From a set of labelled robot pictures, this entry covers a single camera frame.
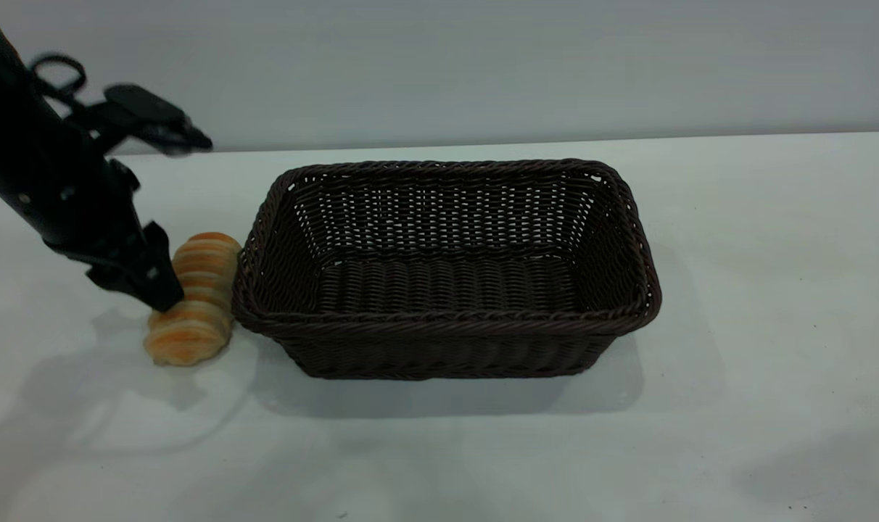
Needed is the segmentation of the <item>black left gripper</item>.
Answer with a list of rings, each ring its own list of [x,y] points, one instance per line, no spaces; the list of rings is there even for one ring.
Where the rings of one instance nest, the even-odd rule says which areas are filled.
[[[98,287],[158,312],[184,298],[164,228],[141,227],[128,179],[74,123],[0,116],[0,198]]]

